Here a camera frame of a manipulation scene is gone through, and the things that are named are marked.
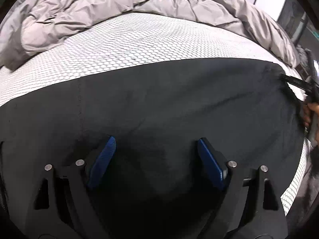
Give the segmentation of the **right hand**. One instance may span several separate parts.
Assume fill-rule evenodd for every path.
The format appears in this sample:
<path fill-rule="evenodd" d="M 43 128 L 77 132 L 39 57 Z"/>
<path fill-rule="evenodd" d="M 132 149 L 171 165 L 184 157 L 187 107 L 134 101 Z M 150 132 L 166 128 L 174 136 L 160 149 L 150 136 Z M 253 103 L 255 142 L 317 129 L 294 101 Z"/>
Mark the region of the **right hand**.
<path fill-rule="evenodd" d="M 312 117 L 314 114 L 318 116 L 319 113 L 319 105 L 318 103 L 307 103 L 303 105 L 303 121 L 307 130 L 310 130 L 313 127 Z"/>

